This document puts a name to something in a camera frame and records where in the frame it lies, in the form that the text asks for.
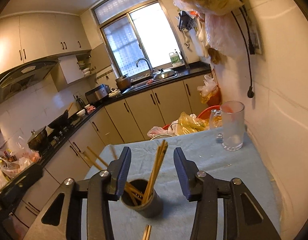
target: window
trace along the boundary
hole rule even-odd
[[[129,76],[170,63],[180,49],[159,0],[109,0],[95,9],[118,73]]]

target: kettle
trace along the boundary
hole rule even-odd
[[[86,104],[84,103],[83,99],[79,98],[78,96],[76,96],[75,99],[76,99],[76,105],[77,105],[78,110],[85,109]]]

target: kitchen sink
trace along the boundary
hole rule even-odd
[[[172,79],[172,78],[175,78],[175,77],[177,77],[177,72],[176,72],[175,75],[173,75],[173,76],[170,76],[170,77],[167,77],[167,78],[164,78],[164,79],[161,79],[161,80],[153,81],[152,83],[150,83],[150,84],[148,84],[148,85],[147,85],[148,80],[146,80],[146,81],[143,81],[143,82],[141,82],[141,83],[138,83],[138,84],[136,84],[136,85],[134,85],[134,86],[131,86],[130,88],[126,89],[126,90],[123,92],[123,94],[126,94],[126,93],[128,93],[128,92],[131,92],[131,91],[134,91],[134,90],[138,90],[138,89],[141,89],[141,88],[150,86],[150,85],[152,85],[152,84],[163,83],[163,82],[165,82],[166,80],[169,80],[169,79]]]

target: range hood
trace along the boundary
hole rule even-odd
[[[0,103],[42,81],[58,61],[38,61],[0,75]]]

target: table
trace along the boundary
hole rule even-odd
[[[236,152],[223,149],[222,144],[215,141],[222,128],[197,132],[188,135],[166,138],[169,146],[158,175],[155,190],[163,199],[163,213],[153,219],[146,219],[137,212],[124,206],[121,201],[110,202],[110,213],[115,240],[141,239],[147,224],[152,225],[151,240],[186,240],[190,239],[194,221],[196,202],[188,202],[182,194],[174,167],[173,153],[181,147],[186,158],[194,161],[200,170],[206,171],[216,179],[242,179],[267,213],[276,230],[280,232],[279,212],[272,189],[268,171],[250,138],[244,135],[244,145]],[[114,146],[117,156],[124,146],[132,152],[128,181],[148,179],[152,170],[157,146],[162,139]],[[113,160],[109,146],[105,147],[101,157],[110,162]],[[98,172],[92,167],[86,179]],[[86,239],[86,206],[82,209],[82,239]],[[217,239],[223,239],[223,204],[218,200]]]

